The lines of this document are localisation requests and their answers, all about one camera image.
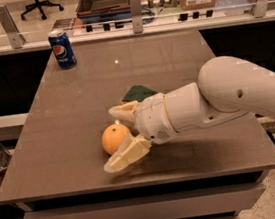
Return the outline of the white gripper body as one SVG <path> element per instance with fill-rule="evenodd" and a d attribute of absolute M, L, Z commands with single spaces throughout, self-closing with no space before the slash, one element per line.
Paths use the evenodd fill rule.
<path fill-rule="evenodd" d="M 164 94 L 160 92 L 145 98 L 138 105 L 135 113 L 136 130 L 152 144 L 163 144 L 177 135 L 169 123 L 163 99 Z"/>

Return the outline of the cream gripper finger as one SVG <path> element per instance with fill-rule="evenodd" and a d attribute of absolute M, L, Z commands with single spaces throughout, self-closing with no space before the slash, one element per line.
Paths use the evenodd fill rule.
<path fill-rule="evenodd" d="M 115 153 L 104 165 L 107 173 L 115 173 L 126 169 L 129 165 L 145 157 L 151 149 L 151 141 L 143 135 L 127 135 Z"/>
<path fill-rule="evenodd" d="M 116 119 L 134 122 L 136 119 L 135 113 L 139 105 L 140 103 L 138 101 L 129 101 L 128 103 L 110 108 L 108 112 Z"/>

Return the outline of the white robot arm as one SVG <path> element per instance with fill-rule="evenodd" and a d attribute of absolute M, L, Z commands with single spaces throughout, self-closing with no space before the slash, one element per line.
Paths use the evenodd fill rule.
<path fill-rule="evenodd" d="M 256 113 L 275 120 L 275 72 L 236 57 L 212 58 L 195 82 L 167 94 L 130 101 L 108 111 L 135 125 L 104 165 L 109 173 L 126 169 L 186 130 L 215 127 Z"/>

